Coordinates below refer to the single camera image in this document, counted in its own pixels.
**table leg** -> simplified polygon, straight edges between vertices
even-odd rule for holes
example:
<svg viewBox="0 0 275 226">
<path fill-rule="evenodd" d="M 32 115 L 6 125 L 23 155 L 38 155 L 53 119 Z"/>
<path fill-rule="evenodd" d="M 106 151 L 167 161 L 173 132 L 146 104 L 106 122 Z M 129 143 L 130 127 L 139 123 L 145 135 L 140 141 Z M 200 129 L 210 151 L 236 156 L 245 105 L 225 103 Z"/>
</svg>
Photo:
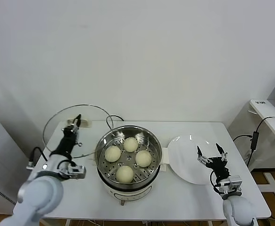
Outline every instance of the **table leg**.
<svg viewBox="0 0 275 226">
<path fill-rule="evenodd" d="M 275 193 L 275 180 L 271 173 L 264 173 L 269 185 L 258 185 L 260 192 L 273 192 Z"/>
<path fill-rule="evenodd" d="M 224 222 L 222 224 L 220 224 L 220 226 L 228 226 L 227 221 L 224 220 Z"/>
<path fill-rule="evenodd" d="M 47 222 L 45 219 L 40 219 L 40 223 L 42 223 L 44 226 L 54 226 L 54 225 L 50 224 L 49 222 Z"/>
<path fill-rule="evenodd" d="M 71 219 L 67 219 L 66 223 L 65 223 L 65 226 L 70 226 L 70 225 L 71 225 Z"/>
</svg>

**white plate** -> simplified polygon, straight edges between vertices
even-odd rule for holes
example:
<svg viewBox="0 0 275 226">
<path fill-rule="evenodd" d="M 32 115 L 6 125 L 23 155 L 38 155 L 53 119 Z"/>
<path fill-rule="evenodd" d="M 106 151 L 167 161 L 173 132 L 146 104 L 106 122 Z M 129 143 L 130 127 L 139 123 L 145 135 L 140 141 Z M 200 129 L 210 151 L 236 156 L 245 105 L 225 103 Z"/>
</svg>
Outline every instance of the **white plate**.
<svg viewBox="0 0 275 226">
<path fill-rule="evenodd" d="M 209 142 L 193 134 L 181 135 L 168 145 L 170 166 L 182 179 L 196 185 L 206 185 L 210 183 L 212 170 L 197 160 L 197 146 L 207 158 L 220 156 L 216 142 Z"/>
</svg>

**steamed bun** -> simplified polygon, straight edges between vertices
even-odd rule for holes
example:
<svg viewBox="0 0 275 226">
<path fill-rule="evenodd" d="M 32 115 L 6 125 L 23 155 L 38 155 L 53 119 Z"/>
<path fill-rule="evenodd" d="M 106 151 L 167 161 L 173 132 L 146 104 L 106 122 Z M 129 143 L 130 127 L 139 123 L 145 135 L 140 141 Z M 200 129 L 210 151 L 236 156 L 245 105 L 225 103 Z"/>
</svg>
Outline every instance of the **steamed bun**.
<svg viewBox="0 0 275 226">
<path fill-rule="evenodd" d="M 116 174 L 117 181 L 120 183 L 130 183 L 133 180 L 133 169 L 130 166 L 121 166 Z"/>
<path fill-rule="evenodd" d="M 105 159 L 108 162 L 115 162 L 120 158 L 121 151 L 116 146 L 110 146 L 105 151 Z"/>
<path fill-rule="evenodd" d="M 152 156 L 147 151 L 140 151 L 136 154 L 135 161 L 141 167 L 147 167 L 152 162 Z"/>
<path fill-rule="evenodd" d="M 127 152 L 134 152 L 138 148 L 138 141 L 134 137 L 128 137 L 124 142 L 124 149 Z"/>
</svg>

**white desk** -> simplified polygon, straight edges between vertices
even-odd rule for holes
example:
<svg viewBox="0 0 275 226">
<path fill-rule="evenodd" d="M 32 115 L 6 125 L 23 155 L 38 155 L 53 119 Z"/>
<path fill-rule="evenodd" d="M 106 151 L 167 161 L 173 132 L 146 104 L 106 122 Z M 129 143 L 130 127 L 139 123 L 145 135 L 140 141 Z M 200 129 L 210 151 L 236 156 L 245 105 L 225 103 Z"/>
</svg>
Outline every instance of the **white desk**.
<svg viewBox="0 0 275 226">
<path fill-rule="evenodd" d="M 275 116 L 275 100 L 260 100 L 252 99 L 250 100 L 250 106 L 253 107 L 255 112 L 262 118 L 269 116 Z M 264 122 L 275 134 L 275 119 L 266 119 Z"/>
<path fill-rule="evenodd" d="M 240 175 L 243 180 L 243 197 L 253 205 L 257 218 L 271 215 L 262 194 L 248 171 L 241 155 L 222 123 L 212 122 L 121 122 L 139 125 L 152 131 L 162 147 L 167 147 L 172 138 L 181 134 L 197 134 L 207 140 L 218 142 L 228 152 L 228 167 L 232 175 Z M 62 138 L 57 127 L 48 144 L 55 148 Z M 94 121 L 91 129 L 80 129 L 79 141 L 82 147 L 75 147 L 72 156 L 93 152 L 98 140 L 108 132 L 104 121 Z M 64 196 L 60 205 L 47 218 L 105 219 L 105 220 L 142 220 L 142 221 L 192 221 L 223 220 L 222 199 L 211 185 L 198 186 L 178 177 L 167 167 L 160 172 L 153 183 L 152 191 L 144 198 L 126 202 L 124 206 L 111 197 L 105 190 L 96 171 L 93 157 L 75 159 L 77 164 L 86 166 L 85 179 L 63 182 Z M 44 160 L 40 158 L 35 168 L 40 169 Z"/>
<path fill-rule="evenodd" d="M 261 99 L 252 99 L 250 100 L 250 106 L 254 111 L 262 118 L 269 116 L 275 116 L 275 100 L 261 100 Z M 271 131 L 275 134 L 275 118 L 266 119 L 264 122 L 268 125 Z M 268 185 L 258 185 L 261 192 L 274 192 L 275 193 L 275 180 L 271 173 L 264 173 Z"/>
</svg>

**robotic arm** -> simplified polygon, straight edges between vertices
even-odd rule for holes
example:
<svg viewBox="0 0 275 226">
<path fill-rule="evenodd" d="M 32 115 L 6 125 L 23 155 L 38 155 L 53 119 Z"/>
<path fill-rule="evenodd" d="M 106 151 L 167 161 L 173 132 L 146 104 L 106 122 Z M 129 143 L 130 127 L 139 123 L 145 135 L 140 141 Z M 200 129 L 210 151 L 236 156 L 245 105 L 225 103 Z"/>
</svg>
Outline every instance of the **robotic arm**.
<svg viewBox="0 0 275 226">
<path fill-rule="evenodd" d="M 78 144 L 81 115 L 63 129 L 63 138 L 50 154 L 49 161 L 42 166 L 32 180 L 19 189 L 18 202 L 13 215 L 0 222 L 0 226 L 39 226 L 40 219 L 52 212 L 63 197 L 62 181 L 84 178 L 86 169 L 72 161 L 71 152 Z"/>
<path fill-rule="evenodd" d="M 231 176 L 227 164 L 227 153 L 216 144 L 221 157 L 207 158 L 198 150 L 198 161 L 207 168 L 212 169 L 210 181 L 213 189 L 218 193 L 223 201 L 223 212 L 229 226 L 258 226 L 252 205 L 247 199 L 241 197 L 242 180 L 240 176 Z M 216 175 L 216 184 L 212 182 L 212 174 Z"/>
</svg>

